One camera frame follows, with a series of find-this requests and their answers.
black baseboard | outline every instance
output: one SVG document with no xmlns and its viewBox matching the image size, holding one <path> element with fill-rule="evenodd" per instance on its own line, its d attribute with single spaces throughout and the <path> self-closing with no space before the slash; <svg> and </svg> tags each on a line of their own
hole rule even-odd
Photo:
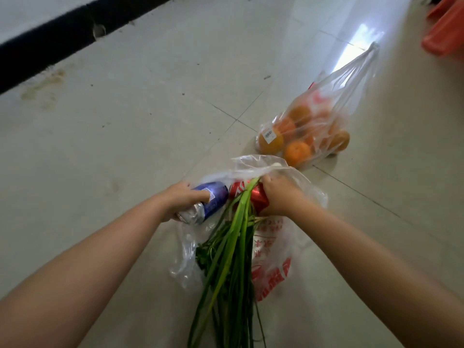
<svg viewBox="0 0 464 348">
<path fill-rule="evenodd" d="M 96 0 L 0 45 L 0 94 L 169 0 Z"/>
</svg>

forearm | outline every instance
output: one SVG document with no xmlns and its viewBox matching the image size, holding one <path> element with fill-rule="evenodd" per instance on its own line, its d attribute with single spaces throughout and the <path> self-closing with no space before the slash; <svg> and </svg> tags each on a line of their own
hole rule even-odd
<svg viewBox="0 0 464 348">
<path fill-rule="evenodd" d="M 0 346 L 75 347 L 101 314 L 163 218 L 145 200 L 60 254 L 0 302 Z"/>
<path fill-rule="evenodd" d="M 307 200 L 289 216 L 403 345 L 464 346 L 463 304 L 454 294 Z"/>
</svg>

blue can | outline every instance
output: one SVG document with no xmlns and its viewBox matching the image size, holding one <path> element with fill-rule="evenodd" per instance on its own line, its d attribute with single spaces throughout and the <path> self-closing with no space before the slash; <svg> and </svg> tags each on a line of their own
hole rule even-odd
<svg viewBox="0 0 464 348">
<path fill-rule="evenodd" d="M 186 224 L 199 225 L 226 204 L 229 189 L 222 182 L 204 183 L 194 189 L 207 190 L 210 194 L 209 203 L 196 203 L 190 209 L 178 212 L 177 217 Z"/>
</svg>

left hand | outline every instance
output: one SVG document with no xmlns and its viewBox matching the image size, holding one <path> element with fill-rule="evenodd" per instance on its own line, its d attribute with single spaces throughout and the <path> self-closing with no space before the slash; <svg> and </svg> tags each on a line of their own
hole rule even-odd
<svg viewBox="0 0 464 348">
<path fill-rule="evenodd" d="M 162 198 L 162 202 L 167 207 L 163 219 L 163 222 L 166 222 L 171 218 L 178 220 L 176 213 L 187 210 L 195 203 L 209 202 L 210 194 L 207 190 L 190 189 L 188 182 L 179 182 L 159 193 L 159 197 Z"/>
</svg>

left arm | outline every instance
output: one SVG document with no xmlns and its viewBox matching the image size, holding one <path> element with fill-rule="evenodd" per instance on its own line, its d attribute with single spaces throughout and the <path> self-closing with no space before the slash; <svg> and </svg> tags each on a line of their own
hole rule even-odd
<svg viewBox="0 0 464 348">
<path fill-rule="evenodd" d="M 0 347 L 77 347 L 159 224 L 209 197 L 177 183 L 45 264 L 0 301 Z"/>
</svg>

